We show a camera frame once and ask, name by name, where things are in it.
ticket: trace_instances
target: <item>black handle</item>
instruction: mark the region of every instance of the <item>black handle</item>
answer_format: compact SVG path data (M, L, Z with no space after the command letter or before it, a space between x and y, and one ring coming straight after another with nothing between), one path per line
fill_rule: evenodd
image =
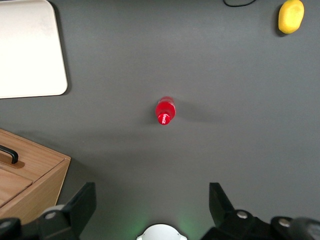
M2 145L0 145L0 151L3 151L3 152L5 152L7 154L10 154L12 156L12 162L11 162L12 164L15 164L15 163L18 162L19 156L18 156L18 153L16 151L14 151L14 150L12 150L10 148L7 148L5 146L2 146Z

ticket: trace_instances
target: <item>white tray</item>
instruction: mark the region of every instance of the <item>white tray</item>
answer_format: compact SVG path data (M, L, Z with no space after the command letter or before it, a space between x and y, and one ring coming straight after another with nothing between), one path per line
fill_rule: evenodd
M0 99L61 95L67 86L50 3L0 1Z

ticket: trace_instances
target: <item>wooden box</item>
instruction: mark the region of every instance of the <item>wooden box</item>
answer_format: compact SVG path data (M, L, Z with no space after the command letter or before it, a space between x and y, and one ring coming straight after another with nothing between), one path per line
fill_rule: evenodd
M56 205L71 158L2 129L0 145L18 153L0 151L0 219L26 224Z

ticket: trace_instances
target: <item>gray surface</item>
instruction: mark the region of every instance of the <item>gray surface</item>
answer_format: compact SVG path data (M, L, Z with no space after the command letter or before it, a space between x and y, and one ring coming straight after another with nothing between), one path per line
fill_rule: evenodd
M280 0L53 0L69 89L2 99L0 127L72 157L60 203L86 182L98 208L83 240L211 226L209 183L236 208L319 219L320 3L276 30ZM154 107L176 99L160 126Z

